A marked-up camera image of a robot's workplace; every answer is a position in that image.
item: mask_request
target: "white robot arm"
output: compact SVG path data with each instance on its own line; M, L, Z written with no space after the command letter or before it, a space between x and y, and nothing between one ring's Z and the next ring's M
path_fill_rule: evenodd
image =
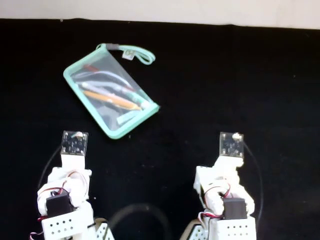
M244 164L244 136L220 133L220 155L212 167L197 166L193 187L204 208L182 239L256 240L255 202L240 185L237 168Z
M107 223L96 225L89 199L92 171L85 169L88 133L64 131L61 167L54 167L37 192L45 240L114 240Z

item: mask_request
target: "wire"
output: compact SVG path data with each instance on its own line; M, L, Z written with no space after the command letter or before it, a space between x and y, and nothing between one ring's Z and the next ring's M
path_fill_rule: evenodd
M246 149L246 151L249 153L249 155L251 156L253 163L255 164L255 167L257 169L258 172L258 176L259 176L259 184L260 184L260 208L259 208L259 213L258 213L258 217L256 219L256 231L258 232L259 229L259 224L260 224L260 220L261 220L261 216L262 216L262 212L263 212L263 208L264 208L264 183L263 183L263 179L262 179L262 173L261 173L261 169L259 166L259 163L255 157L255 155L253 154L253 152L250 150L250 148L248 147L248 145L244 143L244 147Z
M131 204L129 206L126 206L120 209L110 219L108 227L113 230L121 220L125 219L127 216L131 214L139 213L139 212L146 212L146 213L152 214L161 223L163 227L164 239L165 240L171 239L171 230L170 230L169 221L166 215L159 208L149 205L147 203Z
M59 189L59 191L57 192L58 195L60 195L60 194L62 193L62 191L66 191L67 193L69 193L69 192L68 192L67 190L65 190L63 187L59 187L59 186L57 186L57 187L50 187L50 188L47 188L47 189L43 190L42 192L40 192L40 193L38 194L38 198L37 198L36 201L39 201L40 195L43 194L44 192L50 191L50 190L56 190L56 189Z
M48 216L41 216L41 217L38 217L37 221L41 222L42 220L47 219L47 218L48 218Z
M70 172L66 177L68 178L68 177L70 177L70 176L73 175L73 174L80 174L80 175L81 175L81 179L83 180L83 183L85 184L85 188L86 188L85 193L84 193L84 196L86 196L87 193L89 192L89 184L87 183L87 180L86 180L85 176L84 176L81 172L79 172L79 171L72 171L72 172Z
M39 233L37 233L37 232L30 232L30 234L29 234L29 240L35 240L34 238L33 238L33 236L39 236L39 235L41 235L41 234L44 234L44 232L42 231L42 232L39 232Z
M57 153L60 151L61 146L62 146L62 144L60 143L59 146L57 147L57 149L53 152L53 154L52 154L51 157L49 158L49 160L48 160L48 162L46 163L46 165L44 166L44 168L43 168L43 170L42 170L42 173L41 173L41 176L40 176L40 179L39 179L38 184L37 184L37 186L36 186L37 189L40 189L41 184L42 184L42 181L43 181L43 179L44 179L44 176L45 176L45 174L46 174L46 172L47 172L47 169L48 169L50 163L52 162L52 160L53 160L53 159L55 158L55 156L57 155Z
M215 214L213 214L212 212L209 212L209 211L206 211L206 212L201 211L201 212L199 212L198 213L198 220L200 221L202 227L204 229L207 229L204 221L202 220L202 217L207 217L207 218L210 218L210 219L220 219L222 217L222 215L215 215Z

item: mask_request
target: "black surface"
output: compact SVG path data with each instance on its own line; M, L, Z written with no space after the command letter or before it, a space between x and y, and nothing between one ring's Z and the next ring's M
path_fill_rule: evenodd
M1 198L3 238L40 230L36 184L63 130L90 135L86 164L97 216L151 203L168 216L174 239L202 209L195 167L212 166L220 131L239 131L264 178L259 239L318 238L319 31L79 19L0 20L0 29L1 182L9 196ZM161 105L119 140L104 134L62 74L102 42L157 57L145 66L113 54ZM246 156L239 175L258 209L258 176ZM163 238L145 213L128 217L114 235Z
M223 219L246 219L247 210L246 202L243 198L232 197L232 198L223 198Z

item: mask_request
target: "transparent pencil case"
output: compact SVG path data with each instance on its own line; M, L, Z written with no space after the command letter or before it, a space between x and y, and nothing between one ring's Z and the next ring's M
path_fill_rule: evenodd
M104 43L67 67L63 76L112 139L121 138L159 110Z

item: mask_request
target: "pen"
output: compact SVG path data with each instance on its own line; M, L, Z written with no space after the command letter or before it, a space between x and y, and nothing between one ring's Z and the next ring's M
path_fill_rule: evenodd
M95 93L92 91L87 91L87 90L83 91L83 93L90 98L111 103L116 106L119 106L120 108L124 108L127 110L141 110L141 107L139 107L137 104L133 103L132 101L128 101L114 94L102 95L102 94Z

